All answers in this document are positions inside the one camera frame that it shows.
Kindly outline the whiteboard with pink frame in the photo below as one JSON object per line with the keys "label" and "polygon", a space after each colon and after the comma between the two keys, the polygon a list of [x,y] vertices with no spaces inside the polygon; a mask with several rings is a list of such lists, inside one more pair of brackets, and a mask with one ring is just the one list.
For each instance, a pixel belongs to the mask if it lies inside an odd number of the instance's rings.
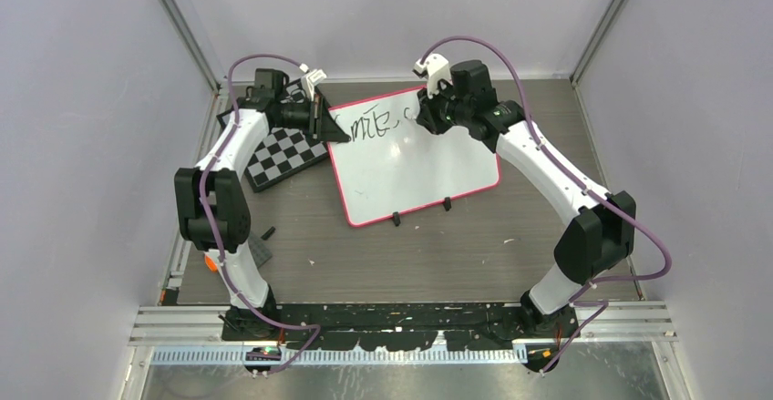
{"label": "whiteboard with pink frame", "polygon": [[331,109],[350,137],[331,143],[332,162],[345,219],[364,227],[500,183],[498,157],[454,127],[436,136],[416,122],[417,87]]}

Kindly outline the black marker cap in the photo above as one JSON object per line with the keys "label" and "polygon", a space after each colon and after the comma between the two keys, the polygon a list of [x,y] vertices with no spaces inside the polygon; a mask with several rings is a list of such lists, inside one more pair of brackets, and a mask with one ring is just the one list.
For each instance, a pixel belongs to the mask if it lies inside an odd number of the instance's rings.
{"label": "black marker cap", "polygon": [[270,227],[262,236],[261,239],[263,241],[269,240],[275,233],[276,228],[274,226]]}

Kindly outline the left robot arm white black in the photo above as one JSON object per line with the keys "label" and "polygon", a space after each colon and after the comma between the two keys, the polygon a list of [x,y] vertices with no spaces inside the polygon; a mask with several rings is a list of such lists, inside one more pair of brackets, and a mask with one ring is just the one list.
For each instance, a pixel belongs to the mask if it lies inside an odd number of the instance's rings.
{"label": "left robot arm white black", "polygon": [[349,136],[333,120],[317,86],[321,69],[304,67],[291,93],[283,71],[259,68],[250,93],[238,97],[225,130],[193,168],[178,169],[174,189],[180,234],[203,251],[229,292],[233,310],[244,315],[244,327],[267,340],[285,323],[274,310],[268,282],[259,273],[249,245],[251,213],[241,185],[254,151],[275,128],[296,129],[306,137],[346,143]]}

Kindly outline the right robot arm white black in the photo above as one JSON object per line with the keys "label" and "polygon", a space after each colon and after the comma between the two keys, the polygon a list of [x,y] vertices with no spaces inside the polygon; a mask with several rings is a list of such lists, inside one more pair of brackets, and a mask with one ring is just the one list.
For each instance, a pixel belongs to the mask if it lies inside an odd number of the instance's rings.
{"label": "right robot arm white black", "polygon": [[631,254],[634,227],[614,210],[634,216],[635,201],[586,177],[527,121],[519,103],[499,99],[481,61],[451,65],[433,54],[413,70],[427,81],[417,94],[416,122],[433,135],[465,129],[518,169],[566,225],[553,250],[554,264],[521,296],[516,311],[526,333],[544,336],[584,285]]}

